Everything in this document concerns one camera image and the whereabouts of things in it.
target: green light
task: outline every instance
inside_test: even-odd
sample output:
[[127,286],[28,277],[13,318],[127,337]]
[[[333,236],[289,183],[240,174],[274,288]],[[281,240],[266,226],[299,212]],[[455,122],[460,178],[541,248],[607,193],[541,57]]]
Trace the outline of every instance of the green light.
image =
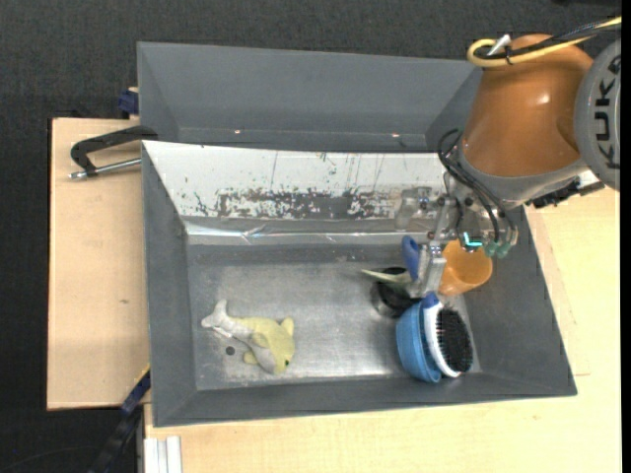
[[464,232],[462,234],[462,238],[464,238],[464,244],[467,247],[481,247],[482,246],[481,241],[471,241],[471,239],[469,238],[469,233],[467,232]]

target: metal rod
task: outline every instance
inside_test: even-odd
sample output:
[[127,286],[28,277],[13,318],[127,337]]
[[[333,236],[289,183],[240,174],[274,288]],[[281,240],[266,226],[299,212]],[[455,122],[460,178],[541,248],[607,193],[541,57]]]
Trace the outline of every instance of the metal rod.
[[[140,165],[142,160],[140,158],[136,158],[134,160],[127,160],[125,162],[120,163],[112,163],[111,165],[104,165],[103,167],[98,167],[95,169],[95,173],[108,173],[110,171],[116,171],[118,169],[126,169],[128,167],[135,167],[136,165]],[[88,173],[86,171],[74,171],[68,174],[70,178],[86,178],[88,177]]]

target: cable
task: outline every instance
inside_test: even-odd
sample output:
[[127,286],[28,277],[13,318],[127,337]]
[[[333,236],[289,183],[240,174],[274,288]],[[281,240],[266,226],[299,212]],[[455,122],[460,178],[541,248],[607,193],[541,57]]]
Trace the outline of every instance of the cable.
[[575,45],[600,34],[617,28],[622,24],[622,17],[618,16],[611,20],[588,23],[582,25],[571,32],[552,36],[533,45],[522,47],[520,49],[511,49],[505,47],[502,53],[484,56],[480,49],[483,47],[491,47],[495,45],[494,38],[482,38],[474,42],[466,52],[466,59],[479,67],[500,67],[507,64],[517,64],[530,61],[534,58],[541,57],[545,54]]
[[497,196],[495,196],[484,184],[477,181],[475,177],[473,177],[470,173],[468,173],[465,169],[463,169],[462,166],[458,162],[452,161],[450,159],[449,154],[454,150],[454,148],[457,145],[457,142],[461,138],[462,136],[461,132],[458,134],[457,138],[454,140],[454,142],[450,145],[450,147],[446,151],[443,149],[444,142],[447,140],[447,138],[449,138],[451,135],[454,135],[457,132],[458,132],[457,129],[450,130],[440,138],[439,144],[438,144],[439,160],[441,161],[443,166],[447,169],[447,171],[456,180],[458,180],[465,186],[472,189],[473,192],[476,194],[480,203],[484,207],[484,210],[486,210],[487,214],[489,215],[489,219],[491,220],[491,223],[493,224],[494,241],[499,242],[499,239],[500,239],[499,222],[497,220],[497,216],[493,212],[493,208],[489,204],[489,201],[495,204],[500,217],[506,220],[506,222],[508,223],[509,230],[511,232],[515,233],[517,231],[517,227],[515,226],[515,223],[513,222],[513,220],[506,215],[506,208],[504,207],[504,202],[501,199],[499,199]]
[[477,185],[475,183],[475,180],[472,180],[472,177],[463,176],[462,172],[464,172],[464,170],[461,169],[460,167],[457,167],[456,163],[451,162],[451,160],[448,157],[448,154],[456,146],[456,142],[459,140],[460,135],[458,135],[458,137],[456,138],[454,143],[450,146],[450,148],[446,152],[443,150],[443,143],[445,142],[445,140],[448,137],[450,137],[454,133],[457,133],[457,129],[453,129],[453,130],[448,131],[439,140],[439,144],[438,144],[438,158],[441,161],[441,163],[443,164],[443,167],[445,167],[445,169],[449,172],[449,174],[453,178],[455,178],[457,181],[461,182],[462,184],[464,184],[465,186],[467,186],[471,190],[473,190],[475,195],[478,197],[480,203],[484,207],[484,210],[486,210],[486,213],[489,215],[491,223],[493,224],[493,232],[494,232],[493,233],[493,238],[494,238],[494,241],[495,242],[499,242],[499,240],[500,240],[500,226],[499,226],[499,223],[497,221],[497,218],[495,217],[495,214],[493,213],[493,209],[488,204],[488,201],[486,200],[484,195],[481,193],[481,191],[477,187]]

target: toy dolphin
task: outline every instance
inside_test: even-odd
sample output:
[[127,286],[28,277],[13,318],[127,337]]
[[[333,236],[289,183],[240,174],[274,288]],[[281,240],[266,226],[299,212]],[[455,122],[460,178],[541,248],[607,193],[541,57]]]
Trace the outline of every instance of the toy dolphin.
[[286,317],[279,324],[266,317],[230,317],[227,304],[226,300],[217,302],[213,312],[202,319],[202,327],[244,342],[250,348],[244,354],[246,363],[282,373],[294,357],[294,320]]

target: scratched surface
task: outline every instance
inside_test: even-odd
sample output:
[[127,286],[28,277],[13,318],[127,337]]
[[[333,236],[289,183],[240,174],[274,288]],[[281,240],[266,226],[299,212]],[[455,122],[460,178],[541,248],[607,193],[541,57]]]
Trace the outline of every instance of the scratched surface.
[[393,219],[400,192],[438,194],[434,154],[264,151],[145,142],[182,216],[262,220]]

